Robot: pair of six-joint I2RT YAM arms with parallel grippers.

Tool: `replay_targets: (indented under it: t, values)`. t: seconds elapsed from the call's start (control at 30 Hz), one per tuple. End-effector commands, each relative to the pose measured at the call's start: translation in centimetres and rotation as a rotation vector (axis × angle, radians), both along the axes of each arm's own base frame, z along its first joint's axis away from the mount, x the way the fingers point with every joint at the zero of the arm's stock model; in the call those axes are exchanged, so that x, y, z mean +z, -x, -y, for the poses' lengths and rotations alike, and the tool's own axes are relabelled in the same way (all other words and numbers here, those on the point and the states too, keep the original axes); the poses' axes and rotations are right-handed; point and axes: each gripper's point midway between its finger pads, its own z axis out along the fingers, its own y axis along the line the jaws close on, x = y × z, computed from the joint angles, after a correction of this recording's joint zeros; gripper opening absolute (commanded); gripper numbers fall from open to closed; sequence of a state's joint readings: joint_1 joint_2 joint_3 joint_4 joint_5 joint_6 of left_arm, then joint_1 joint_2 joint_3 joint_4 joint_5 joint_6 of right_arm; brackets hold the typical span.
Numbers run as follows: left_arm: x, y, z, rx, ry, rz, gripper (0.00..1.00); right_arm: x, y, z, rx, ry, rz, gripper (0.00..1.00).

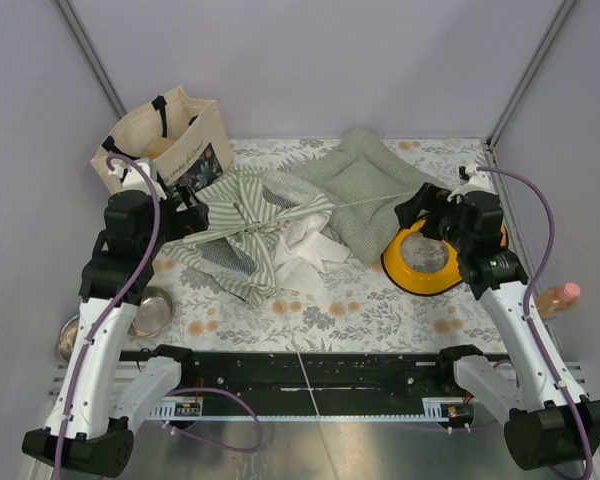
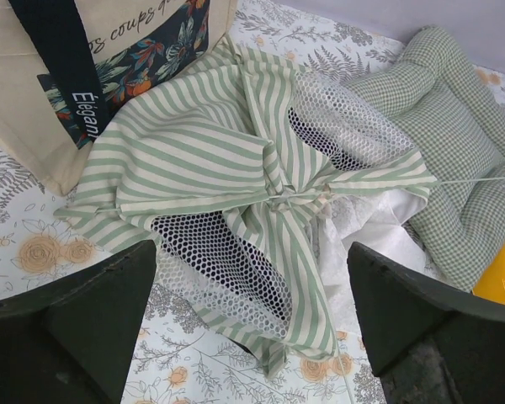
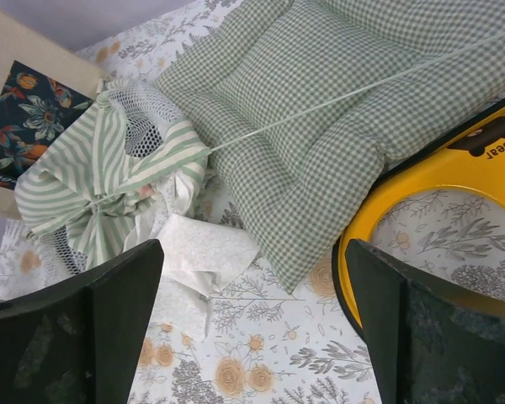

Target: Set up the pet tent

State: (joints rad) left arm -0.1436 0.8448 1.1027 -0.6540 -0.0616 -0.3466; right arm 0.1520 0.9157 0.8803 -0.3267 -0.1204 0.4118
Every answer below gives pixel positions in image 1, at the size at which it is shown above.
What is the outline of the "green striped pet tent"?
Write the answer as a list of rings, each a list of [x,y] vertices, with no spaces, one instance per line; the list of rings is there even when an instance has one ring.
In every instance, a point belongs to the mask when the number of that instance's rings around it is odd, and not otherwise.
[[[197,197],[209,208],[208,229],[162,251],[252,307],[281,289],[321,292],[323,273],[350,254],[323,233],[334,204],[289,173],[235,168]]]

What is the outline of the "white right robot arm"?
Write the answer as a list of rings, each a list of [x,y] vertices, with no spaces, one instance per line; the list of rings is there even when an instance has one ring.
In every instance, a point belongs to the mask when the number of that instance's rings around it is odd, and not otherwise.
[[[513,385],[484,355],[473,354],[439,366],[437,388],[449,396],[472,394],[503,427],[521,469],[581,461],[589,478],[600,445],[600,400],[589,398],[562,361],[522,264],[503,246],[498,196],[487,190],[454,194],[425,183],[395,213],[401,227],[420,222],[424,237],[454,249],[461,279],[497,327],[519,380]]]

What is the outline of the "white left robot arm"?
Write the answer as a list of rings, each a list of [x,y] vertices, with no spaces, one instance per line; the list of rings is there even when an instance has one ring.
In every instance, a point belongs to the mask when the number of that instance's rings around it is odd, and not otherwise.
[[[123,340],[154,275],[161,247],[208,228],[209,208],[196,196],[153,199],[141,190],[112,195],[104,228],[81,274],[78,331],[58,398],[45,425],[25,433],[24,454],[58,472],[118,477],[129,462],[134,435],[171,391],[196,386],[188,352],[154,353],[148,373],[111,399]]]

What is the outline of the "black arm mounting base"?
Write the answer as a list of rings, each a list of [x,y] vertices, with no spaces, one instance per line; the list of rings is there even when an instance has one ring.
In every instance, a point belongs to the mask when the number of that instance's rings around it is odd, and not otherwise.
[[[198,388],[186,399],[226,397],[247,407],[252,395],[305,391],[314,399],[327,391],[379,391],[383,396],[461,397],[450,360],[438,354],[336,354],[206,352],[161,345],[121,353],[119,369],[139,374],[149,360],[169,354],[182,365],[180,387]]]

